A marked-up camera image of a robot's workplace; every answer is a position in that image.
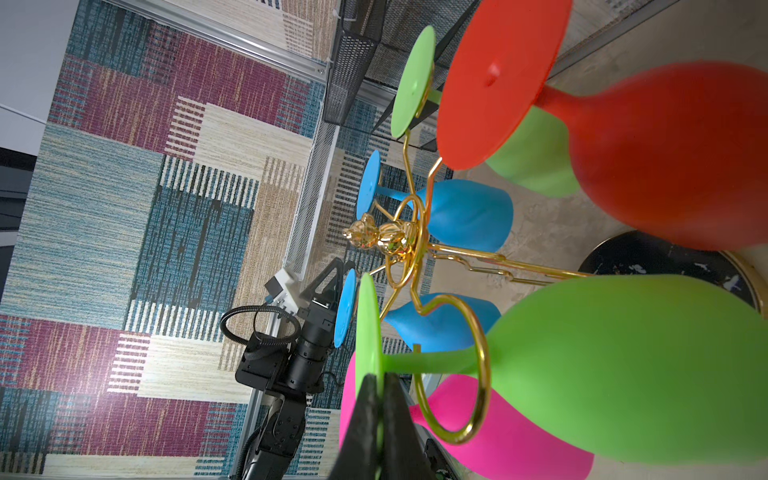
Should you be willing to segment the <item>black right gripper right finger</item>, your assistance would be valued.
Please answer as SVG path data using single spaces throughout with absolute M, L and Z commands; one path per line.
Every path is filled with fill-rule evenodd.
M 381 478 L 393 480 L 435 479 L 412 421 L 399 377 L 384 377 L 383 447 Z

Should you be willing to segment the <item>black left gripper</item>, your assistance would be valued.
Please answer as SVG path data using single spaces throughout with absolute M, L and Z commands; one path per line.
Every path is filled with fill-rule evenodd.
M 341 258 L 332 259 L 300 293 L 300 298 L 310 302 L 310 305 L 293 357 L 296 384 L 316 384 L 333 348 L 344 266 Z

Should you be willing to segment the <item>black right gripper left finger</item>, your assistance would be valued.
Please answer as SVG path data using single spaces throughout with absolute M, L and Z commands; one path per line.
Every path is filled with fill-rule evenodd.
M 344 436 L 328 479 L 377 479 L 381 470 L 379 378 L 367 374 L 345 388 L 342 400 Z

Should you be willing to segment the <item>red wine glass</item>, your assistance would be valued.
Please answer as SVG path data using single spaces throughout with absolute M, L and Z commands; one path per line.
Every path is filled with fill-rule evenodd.
M 442 93 L 445 164 L 487 161 L 536 107 L 566 125 L 578 183 L 616 220 L 692 249 L 765 243 L 766 73 L 677 63 L 573 96 L 546 85 L 571 9 L 568 1 L 479 5 Z

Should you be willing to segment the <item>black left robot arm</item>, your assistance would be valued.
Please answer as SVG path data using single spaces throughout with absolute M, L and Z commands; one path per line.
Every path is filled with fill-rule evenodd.
M 238 383 L 274 398 L 267 418 L 241 447 L 234 479 L 281 479 L 296 455 L 306 428 L 309 395 L 324 391 L 324 367 L 335 348 L 334 333 L 344 278 L 352 261 L 332 259 L 303 291 L 285 269 L 265 284 L 260 305 L 234 307 L 219 322 L 224 336 L 245 347 L 235 372 Z M 255 330 L 248 339 L 233 333 L 236 315 L 275 313 L 293 326 L 283 337 Z

